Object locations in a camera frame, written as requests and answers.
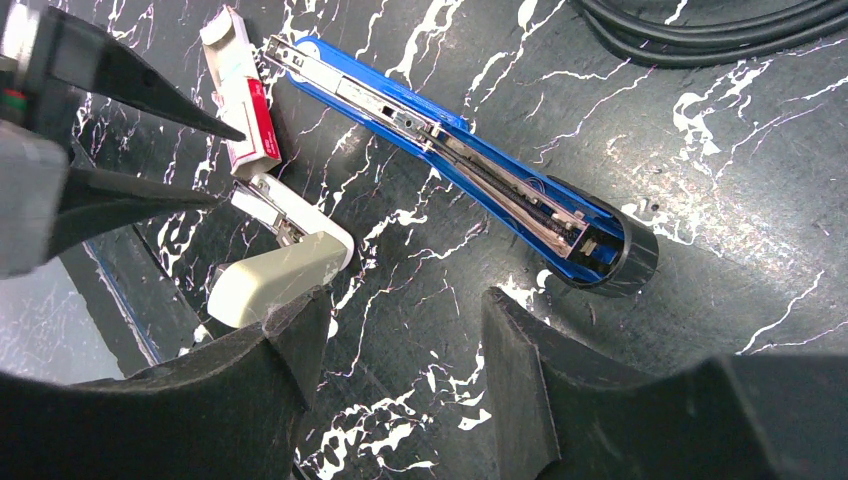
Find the blue stapler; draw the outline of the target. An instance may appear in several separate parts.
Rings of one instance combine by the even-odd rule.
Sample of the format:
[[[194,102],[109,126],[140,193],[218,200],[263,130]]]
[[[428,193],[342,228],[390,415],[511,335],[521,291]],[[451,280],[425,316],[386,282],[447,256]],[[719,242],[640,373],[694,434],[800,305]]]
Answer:
[[[502,153],[459,115],[316,37],[290,42],[273,35],[264,56],[303,92],[428,163],[541,255],[570,287],[621,298],[654,276],[659,247],[651,230]]]

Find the beige small stapler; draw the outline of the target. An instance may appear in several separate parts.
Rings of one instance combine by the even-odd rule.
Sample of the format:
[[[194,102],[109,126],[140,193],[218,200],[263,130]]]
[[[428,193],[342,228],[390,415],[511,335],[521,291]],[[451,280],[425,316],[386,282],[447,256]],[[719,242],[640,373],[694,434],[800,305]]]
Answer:
[[[237,180],[230,203],[273,234],[277,247],[216,267],[207,312],[228,327],[262,321],[312,288],[330,284],[354,255],[347,230],[270,174]]]

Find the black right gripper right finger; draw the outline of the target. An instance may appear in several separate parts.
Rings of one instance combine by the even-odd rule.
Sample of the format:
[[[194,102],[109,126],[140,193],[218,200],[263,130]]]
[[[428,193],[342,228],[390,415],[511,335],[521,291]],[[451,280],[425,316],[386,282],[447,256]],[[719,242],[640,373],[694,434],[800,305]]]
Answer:
[[[718,355],[654,377],[481,298],[504,479],[843,479],[843,355]]]

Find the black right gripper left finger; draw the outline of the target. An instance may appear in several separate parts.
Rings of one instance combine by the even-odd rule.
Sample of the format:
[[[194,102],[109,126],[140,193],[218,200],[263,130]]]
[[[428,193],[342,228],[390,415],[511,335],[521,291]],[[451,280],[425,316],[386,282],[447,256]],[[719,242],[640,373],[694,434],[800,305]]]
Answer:
[[[329,327],[313,288],[124,379],[1,377],[5,479],[290,479]]]

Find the red white staple box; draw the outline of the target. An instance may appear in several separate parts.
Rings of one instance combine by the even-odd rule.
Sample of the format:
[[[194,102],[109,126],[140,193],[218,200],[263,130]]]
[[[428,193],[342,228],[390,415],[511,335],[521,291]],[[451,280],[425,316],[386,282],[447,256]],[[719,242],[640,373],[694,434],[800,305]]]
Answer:
[[[250,180],[280,164],[281,152],[243,18],[230,6],[199,31],[219,118],[245,135],[226,142],[233,177]]]

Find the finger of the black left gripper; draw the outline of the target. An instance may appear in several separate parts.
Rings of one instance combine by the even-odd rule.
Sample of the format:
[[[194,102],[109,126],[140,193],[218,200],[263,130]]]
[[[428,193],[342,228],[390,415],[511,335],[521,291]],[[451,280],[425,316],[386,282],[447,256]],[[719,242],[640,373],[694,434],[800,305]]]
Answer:
[[[193,103],[107,31],[58,8],[40,14],[39,58],[51,79],[223,139],[246,138]]]
[[[47,257],[100,234],[161,215],[210,209],[210,194],[104,169],[70,169]]]

